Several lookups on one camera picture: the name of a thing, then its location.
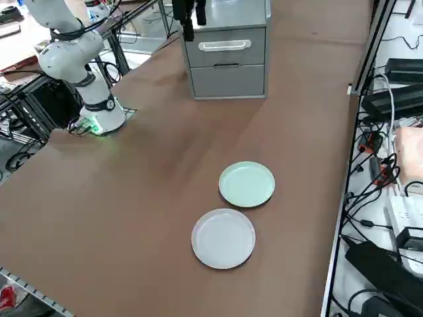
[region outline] table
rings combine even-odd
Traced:
[[[0,189],[3,265],[80,317],[316,316],[354,121],[346,89],[366,37],[356,20],[368,6],[331,2],[344,16],[327,28],[326,5],[290,5],[274,3],[268,99],[192,100],[175,42],[113,88],[137,109],[120,131],[53,132]],[[193,255],[191,230],[228,206],[219,175],[246,159],[274,173],[276,190],[245,211],[250,259],[214,271]]]

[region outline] drawer handle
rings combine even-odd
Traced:
[[[202,42],[198,44],[198,48],[205,52],[239,51],[249,47],[251,47],[250,40]]]

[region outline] white robotic arm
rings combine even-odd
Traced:
[[[82,22],[72,15],[63,0],[27,0],[26,6],[38,23],[59,34],[83,28]],[[118,129],[125,122],[125,113],[103,77],[85,69],[102,48],[101,35],[88,31],[73,40],[54,42],[38,56],[46,74],[67,81],[81,95],[84,106],[80,114],[90,120],[92,132],[97,135]]]

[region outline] plate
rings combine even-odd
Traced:
[[[269,200],[275,178],[269,169],[256,162],[238,162],[226,168],[219,179],[219,191],[232,205],[255,207]]]
[[[216,209],[201,217],[191,236],[196,257],[215,269],[230,269],[244,263],[256,244],[251,221],[232,209]]]

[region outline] metal rack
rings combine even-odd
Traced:
[[[365,51],[352,82],[352,94],[361,96],[364,93],[365,84],[370,76],[383,33],[396,2],[397,0],[379,0],[370,25],[369,37],[365,43]]]
[[[411,8],[414,5],[414,0],[411,0],[410,7],[407,10],[406,15],[409,16],[411,12]],[[355,95],[356,97],[352,97],[352,102],[356,104],[356,111],[360,109],[360,97],[364,95],[366,85],[368,85],[369,80],[373,78],[373,70],[375,65],[375,60],[377,56],[377,52],[379,50],[379,46],[382,40],[382,37],[385,33],[385,29],[388,25],[389,19],[393,13],[393,9],[397,0],[375,0],[375,6],[373,7],[372,12],[372,20],[369,29],[369,36],[367,38],[367,42],[365,43],[365,50],[360,62],[358,64],[356,74],[352,84],[350,85],[351,95]],[[350,157],[352,158],[352,153],[354,150],[354,138],[355,135],[352,136],[352,144],[350,148]],[[336,271],[336,263],[338,259],[338,251],[340,247],[340,224],[342,221],[342,206],[344,205],[344,195],[348,190],[348,165],[346,167],[346,175],[345,181],[343,184],[342,190],[342,197],[340,199],[340,205],[338,209],[338,215],[336,220],[336,228],[334,234],[334,240],[332,243],[332,251],[330,255],[330,263],[328,267],[328,275],[327,275],[327,282],[325,287],[325,293],[323,297],[322,309],[321,309],[321,316],[327,317],[330,313],[330,296],[332,294],[332,288],[334,285],[334,277]]]
[[[32,96],[32,93],[51,80],[48,77],[37,75],[22,87],[13,90],[8,99],[0,96],[0,114],[12,111],[24,121],[26,128],[34,132],[37,139],[43,141],[48,140],[51,131],[55,127],[51,120],[48,119],[45,110]],[[29,137],[22,132],[13,132],[12,136],[15,141],[20,143],[34,140],[33,137]]]
[[[130,23],[133,19],[138,17],[141,13],[143,13],[156,3],[159,6],[159,12],[163,21],[163,26],[165,27],[166,36],[169,37],[171,30],[167,22],[167,16],[163,0],[149,0],[148,2],[141,4],[139,7],[132,10],[128,14],[122,14],[119,18],[113,20],[114,22],[111,25],[107,25],[106,23],[105,26],[100,27],[98,30],[103,40],[108,41],[108,45],[110,46],[110,49],[112,50],[112,53],[115,57],[116,64],[123,75],[128,74],[131,69],[128,65],[128,61],[125,58],[125,54],[119,43],[117,34],[119,33],[121,27],[123,27],[127,23]]]

